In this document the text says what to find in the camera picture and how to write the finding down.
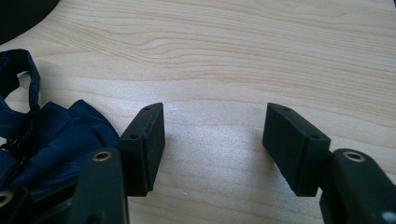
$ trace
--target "screw hole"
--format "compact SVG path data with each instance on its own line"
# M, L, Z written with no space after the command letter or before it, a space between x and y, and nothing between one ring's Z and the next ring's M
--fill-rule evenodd
M0 208L11 202L14 194L10 191L0 192Z
M104 151L104 152L98 152L96 153L92 159L94 161L106 161L111 157L111 152Z
M132 134L131 136L129 136L131 139L138 139L139 135L138 134Z
M352 161L357 161L357 162L364 162L366 161L366 158L364 158L361 154L352 152L352 151L346 151L343 153L343 155Z

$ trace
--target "rectangular plastic piece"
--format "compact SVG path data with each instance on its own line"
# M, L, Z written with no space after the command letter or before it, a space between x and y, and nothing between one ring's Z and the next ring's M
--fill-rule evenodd
M297 196L316 196L316 174L319 164L330 155L330 142L292 109L268 104L262 144Z
M115 148L98 149L85 159L66 223L129 223L121 158Z
M396 223L396 186L371 157L337 149L331 171L347 212L343 223Z
M163 104L148 105L139 111L117 146L128 196L146 196L153 190L164 146Z

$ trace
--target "light wood surface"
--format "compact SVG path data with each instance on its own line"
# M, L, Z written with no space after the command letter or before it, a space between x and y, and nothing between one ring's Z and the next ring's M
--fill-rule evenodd
M262 146L266 104L292 107L396 183L391 0L61 0L0 46L31 51L41 104L84 99L119 133L163 102L166 147L131 223L322 223ZM27 111L26 86L7 102Z

